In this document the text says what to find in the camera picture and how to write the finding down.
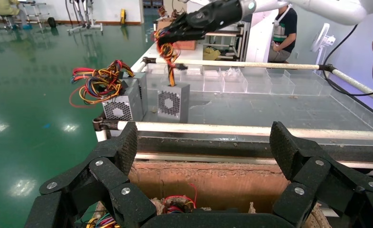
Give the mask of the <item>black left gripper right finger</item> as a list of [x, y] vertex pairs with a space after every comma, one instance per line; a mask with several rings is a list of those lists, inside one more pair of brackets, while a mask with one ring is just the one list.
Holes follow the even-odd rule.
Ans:
[[315, 141], [293, 136], [281, 122], [270, 132], [271, 153], [289, 185], [273, 213], [299, 228], [318, 201], [353, 228], [373, 228], [373, 178], [335, 161]]

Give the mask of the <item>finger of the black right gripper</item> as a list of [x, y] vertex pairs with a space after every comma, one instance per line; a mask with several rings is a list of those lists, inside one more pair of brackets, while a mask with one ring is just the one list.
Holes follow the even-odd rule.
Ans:
[[191, 41], [191, 40], [201, 40], [206, 35], [205, 32], [202, 31], [187, 31], [187, 32], [170, 32], [165, 31], [159, 35], [157, 40], [157, 45], [163, 46], [165, 44], [174, 44], [179, 41]]
[[158, 24], [157, 24], [158, 37], [161, 33], [165, 31], [170, 31], [170, 32], [190, 31], [189, 30], [190, 27], [187, 23], [186, 17], [187, 17], [187, 14], [182, 13], [177, 18], [163, 18], [163, 19], [158, 20]]

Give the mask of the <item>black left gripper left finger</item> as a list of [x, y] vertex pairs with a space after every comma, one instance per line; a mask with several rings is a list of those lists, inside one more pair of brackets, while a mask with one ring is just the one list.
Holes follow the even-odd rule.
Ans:
[[129, 180], [138, 145], [134, 122], [117, 137], [101, 141], [73, 168], [40, 188], [25, 223], [27, 228], [73, 228], [97, 203], [102, 203], [124, 228], [140, 228], [156, 216], [156, 206]]

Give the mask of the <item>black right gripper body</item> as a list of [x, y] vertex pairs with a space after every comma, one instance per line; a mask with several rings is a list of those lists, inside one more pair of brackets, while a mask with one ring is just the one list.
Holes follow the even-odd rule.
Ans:
[[216, 0], [186, 16], [186, 27], [202, 33], [237, 23], [252, 14], [251, 0]]

